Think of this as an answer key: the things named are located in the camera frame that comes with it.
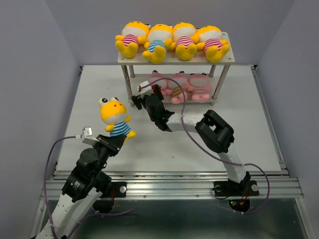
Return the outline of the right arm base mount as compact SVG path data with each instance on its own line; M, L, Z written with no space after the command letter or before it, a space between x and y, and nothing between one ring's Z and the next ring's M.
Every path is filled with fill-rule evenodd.
M213 193L217 198L259 196L257 182L250 180L245 186L228 181L215 181Z

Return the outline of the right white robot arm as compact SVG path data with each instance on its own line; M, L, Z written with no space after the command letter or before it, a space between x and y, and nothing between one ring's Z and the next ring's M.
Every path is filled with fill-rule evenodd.
M162 131L185 131L196 133L205 145L217 153L227 171L229 188L234 194L247 189L250 174L244 168L234 146L233 128L215 111L204 115L183 115L165 109L163 96L158 85L139 89L140 94L132 96L135 106L145 108L152 122Z

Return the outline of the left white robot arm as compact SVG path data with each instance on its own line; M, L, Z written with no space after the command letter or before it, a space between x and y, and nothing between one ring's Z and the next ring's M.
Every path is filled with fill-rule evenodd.
M48 211L48 222L36 236L38 239L69 239L76 227L85 218L93 204L101 197L125 197L126 183L112 183L112 178L103 172L107 160L116 156L125 142L125 136L81 136L90 145L84 149L75 168L62 187L53 212Z

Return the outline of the yellow toy pink stripes face-down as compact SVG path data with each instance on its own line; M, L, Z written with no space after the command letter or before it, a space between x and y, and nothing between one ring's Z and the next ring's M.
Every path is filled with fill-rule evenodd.
M115 46L125 58L133 58L140 45L145 44L151 25L141 21L131 21L116 35Z

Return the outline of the yellow toy blue stripes face-down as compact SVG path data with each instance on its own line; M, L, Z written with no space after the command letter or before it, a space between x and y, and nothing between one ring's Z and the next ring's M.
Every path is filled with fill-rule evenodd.
M128 115L126 106L117 97L101 98L99 107L101 120L106 125L105 131L110 137L125 136L123 144L128 139L136 137L136 132L128 125L132 117Z

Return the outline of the pink toy red polka shirt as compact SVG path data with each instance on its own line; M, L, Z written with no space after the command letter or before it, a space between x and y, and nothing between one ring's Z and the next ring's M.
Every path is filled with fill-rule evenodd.
M159 73L157 70L153 70L151 75L148 77L148 82L151 83L151 85L159 85L161 89L161 94L163 96L166 96L167 80L164 79L164 77L164 74Z

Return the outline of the pink toy yellow striped shirt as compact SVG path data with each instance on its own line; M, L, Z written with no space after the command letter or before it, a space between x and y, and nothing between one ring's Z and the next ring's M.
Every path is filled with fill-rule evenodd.
M171 77L173 81L167 81L166 94L171 96L172 104L181 104L187 100L188 77L184 71L175 73Z

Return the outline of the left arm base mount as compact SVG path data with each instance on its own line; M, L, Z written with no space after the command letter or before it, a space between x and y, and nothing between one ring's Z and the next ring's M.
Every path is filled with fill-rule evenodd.
M115 198L125 198L127 193L127 182L111 182L101 198L115 199Z

